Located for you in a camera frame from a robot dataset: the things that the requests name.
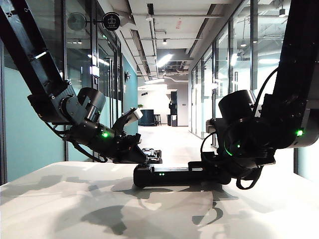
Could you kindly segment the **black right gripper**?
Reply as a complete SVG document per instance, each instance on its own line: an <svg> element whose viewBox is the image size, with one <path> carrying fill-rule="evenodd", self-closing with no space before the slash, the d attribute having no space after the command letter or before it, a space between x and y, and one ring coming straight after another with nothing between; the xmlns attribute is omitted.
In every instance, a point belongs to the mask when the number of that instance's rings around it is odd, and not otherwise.
<svg viewBox="0 0 319 239"><path fill-rule="evenodd" d="M250 173L255 173L258 168L264 165L275 164L275 149L265 149L257 151L253 156L230 156L223 147L217 149L217 154L213 151L201 152L201 161L188 162L188 179L192 181L213 181L222 185L227 185L232 178L252 178ZM220 167L209 166L205 162L213 162L215 159L221 160Z"/></svg>

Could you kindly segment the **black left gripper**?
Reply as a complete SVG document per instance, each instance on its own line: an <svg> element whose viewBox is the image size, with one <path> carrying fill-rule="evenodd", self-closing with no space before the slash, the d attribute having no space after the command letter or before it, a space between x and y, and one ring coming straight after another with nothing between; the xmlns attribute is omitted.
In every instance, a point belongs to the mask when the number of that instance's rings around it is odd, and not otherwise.
<svg viewBox="0 0 319 239"><path fill-rule="evenodd" d="M116 136L115 142L111 147L113 151L110 159L113 163L148 164L148 157L137 146L139 143L141 143L141 135L139 133L135 135Z"/></svg>

